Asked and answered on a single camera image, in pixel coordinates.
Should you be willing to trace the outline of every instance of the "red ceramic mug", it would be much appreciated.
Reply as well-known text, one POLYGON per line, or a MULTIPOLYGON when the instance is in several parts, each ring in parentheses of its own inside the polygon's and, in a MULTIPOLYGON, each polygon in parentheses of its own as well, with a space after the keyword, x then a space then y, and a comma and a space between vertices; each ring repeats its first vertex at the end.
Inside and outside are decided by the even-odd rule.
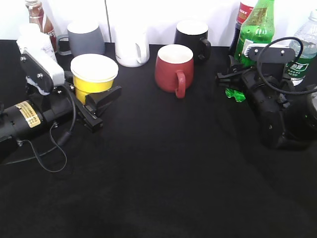
POLYGON ((177 98, 184 98, 193 79, 194 60, 190 48, 174 44, 159 49, 155 81, 163 91, 175 92, 177 98))

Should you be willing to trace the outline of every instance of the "bottle cap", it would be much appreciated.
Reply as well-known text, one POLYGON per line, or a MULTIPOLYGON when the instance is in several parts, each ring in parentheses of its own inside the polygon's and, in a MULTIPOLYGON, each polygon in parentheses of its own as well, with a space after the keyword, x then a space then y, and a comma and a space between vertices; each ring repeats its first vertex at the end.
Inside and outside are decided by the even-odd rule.
POLYGON ((242 3, 243 5, 251 6, 251 7, 255 7, 257 2, 258 2, 258 0, 240 0, 240 3, 242 3))
POLYGON ((310 19, 310 20, 313 20, 313 21, 317 21, 317 9, 312 10, 309 19, 310 19))

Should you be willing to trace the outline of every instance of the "gray mug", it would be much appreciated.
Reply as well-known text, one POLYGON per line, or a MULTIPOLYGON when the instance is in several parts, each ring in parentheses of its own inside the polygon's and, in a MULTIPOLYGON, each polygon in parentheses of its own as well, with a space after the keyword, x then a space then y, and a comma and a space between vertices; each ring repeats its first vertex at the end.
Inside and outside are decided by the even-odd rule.
POLYGON ((68 34, 60 35, 56 39, 57 52, 61 56, 105 54, 104 38, 97 22, 74 21, 67 26, 67 32, 68 34), (69 51, 60 51, 59 43, 63 38, 68 38, 69 51))

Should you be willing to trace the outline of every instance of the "yellow paper cup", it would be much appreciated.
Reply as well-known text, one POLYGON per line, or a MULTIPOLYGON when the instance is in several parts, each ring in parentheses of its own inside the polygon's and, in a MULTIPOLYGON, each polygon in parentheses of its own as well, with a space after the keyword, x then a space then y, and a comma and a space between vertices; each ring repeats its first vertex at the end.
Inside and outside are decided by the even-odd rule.
POLYGON ((85 104, 90 93, 100 93, 112 87, 118 75, 118 65, 112 59, 97 55, 84 54, 75 57, 70 64, 74 77, 76 97, 85 104))

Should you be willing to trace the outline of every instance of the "black table surface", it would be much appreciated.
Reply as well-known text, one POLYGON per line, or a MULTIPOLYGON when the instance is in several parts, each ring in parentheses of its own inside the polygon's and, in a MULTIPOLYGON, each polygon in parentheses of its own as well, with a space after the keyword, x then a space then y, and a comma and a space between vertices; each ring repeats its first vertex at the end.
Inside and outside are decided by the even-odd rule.
MULTIPOLYGON (((213 47, 195 67, 185 99, 161 91, 160 47, 151 45, 142 67, 119 65, 122 96, 102 116, 103 130, 76 124, 63 172, 48 173, 36 160, 0 166, 1 238, 317 236, 316 145, 301 152, 261 145, 248 104, 214 84, 228 48, 213 47)), ((114 59, 114 44, 106 55, 114 59)), ((69 70, 71 59, 58 62, 69 70)), ((313 79, 316 61, 311 68, 313 79)), ((24 86, 15 41, 0 41, 0 100, 6 107, 25 100, 24 86)), ((48 134, 34 143, 52 147, 48 134)), ((24 145, 2 163, 31 155, 24 145)), ((62 157, 55 151, 44 160, 62 157)))

